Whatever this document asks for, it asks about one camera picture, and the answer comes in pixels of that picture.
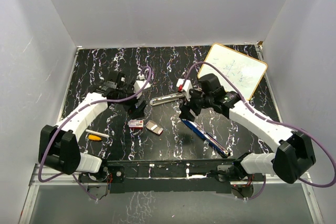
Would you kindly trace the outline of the staple strip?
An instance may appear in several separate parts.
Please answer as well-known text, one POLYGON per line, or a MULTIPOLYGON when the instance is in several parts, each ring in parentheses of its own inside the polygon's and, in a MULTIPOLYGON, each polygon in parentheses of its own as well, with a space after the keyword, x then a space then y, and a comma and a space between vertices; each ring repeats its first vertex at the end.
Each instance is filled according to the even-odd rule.
POLYGON ((158 125, 157 123, 155 123, 155 122, 152 121, 152 120, 149 120, 149 121, 146 123, 145 127, 146 127, 149 131, 155 133, 156 135, 161 135, 162 132, 163 132, 163 127, 161 127, 160 125, 158 125))

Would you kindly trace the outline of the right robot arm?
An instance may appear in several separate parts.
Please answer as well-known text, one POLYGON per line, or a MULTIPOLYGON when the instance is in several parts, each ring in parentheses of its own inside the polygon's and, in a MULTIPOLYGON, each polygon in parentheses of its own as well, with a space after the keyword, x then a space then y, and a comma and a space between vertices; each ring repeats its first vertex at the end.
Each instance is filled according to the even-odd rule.
POLYGON ((272 150, 268 154, 245 153, 234 160, 232 169, 238 179, 247 180, 252 174, 270 174, 292 184, 315 164, 309 136, 269 123, 269 118, 259 118, 257 110, 248 109, 237 92, 225 91, 212 73, 198 81, 201 90, 194 89, 189 80, 179 79, 176 84, 178 91, 185 95, 180 103, 180 119, 193 122, 202 109, 212 108, 251 131, 272 150))

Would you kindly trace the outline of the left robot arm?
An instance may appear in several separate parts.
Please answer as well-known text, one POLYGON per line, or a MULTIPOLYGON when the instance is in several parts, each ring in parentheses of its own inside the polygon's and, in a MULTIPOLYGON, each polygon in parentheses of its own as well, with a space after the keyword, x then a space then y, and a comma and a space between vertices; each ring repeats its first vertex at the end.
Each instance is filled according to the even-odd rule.
POLYGON ((139 102, 142 92, 150 88, 150 75, 140 73, 128 83, 125 74, 112 70, 108 77, 91 87, 84 100, 54 126, 45 125, 40 132, 38 161, 63 174, 90 173, 96 181, 108 177, 102 159, 79 149, 79 140, 88 126, 111 104, 124 106, 132 119, 142 117, 146 102, 139 102))

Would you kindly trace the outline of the red staple box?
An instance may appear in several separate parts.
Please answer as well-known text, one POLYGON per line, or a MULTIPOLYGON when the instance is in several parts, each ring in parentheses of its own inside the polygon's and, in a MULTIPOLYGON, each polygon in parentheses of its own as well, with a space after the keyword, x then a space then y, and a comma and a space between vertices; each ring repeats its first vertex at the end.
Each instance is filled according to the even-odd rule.
POLYGON ((142 129, 144 127, 144 121, 143 120, 130 120, 128 122, 128 126, 131 129, 142 129))

